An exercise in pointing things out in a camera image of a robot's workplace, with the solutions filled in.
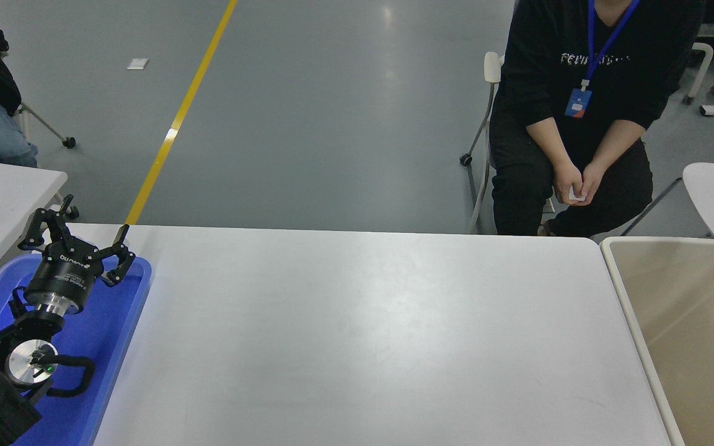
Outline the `person's right hand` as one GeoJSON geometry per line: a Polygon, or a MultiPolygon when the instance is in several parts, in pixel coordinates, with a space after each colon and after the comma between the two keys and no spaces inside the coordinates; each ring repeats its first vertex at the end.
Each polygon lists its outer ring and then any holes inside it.
{"type": "Polygon", "coordinates": [[[558,200],[568,206],[577,206],[581,198],[576,196],[583,186],[583,176],[572,161],[558,161],[553,165],[553,187],[558,200]]]}

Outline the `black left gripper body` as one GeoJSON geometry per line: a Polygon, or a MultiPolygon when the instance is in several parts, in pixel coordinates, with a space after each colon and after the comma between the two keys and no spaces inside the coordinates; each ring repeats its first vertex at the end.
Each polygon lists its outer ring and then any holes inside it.
{"type": "Polygon", "coordinates": [[[25,290],[26,302],[38,307],[65,300],[67,311],[83,311],[94,283],[103,273],[102,260],[92,259],[96,250],[85,241],[49,243],[25,290]]]}

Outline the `person's left hand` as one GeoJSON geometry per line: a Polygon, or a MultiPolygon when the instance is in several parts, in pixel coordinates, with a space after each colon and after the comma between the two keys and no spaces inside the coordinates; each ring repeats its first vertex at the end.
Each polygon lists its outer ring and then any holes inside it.
{"type": "Polygon", "coordinates": [[[583,170],[583,186],[576,196],[581,198],[577,206],[589,206],[594,200],[595,195],[601,185],[604,175],[606,174],[606,164],[598,161],[592,161],[583,170]]]}

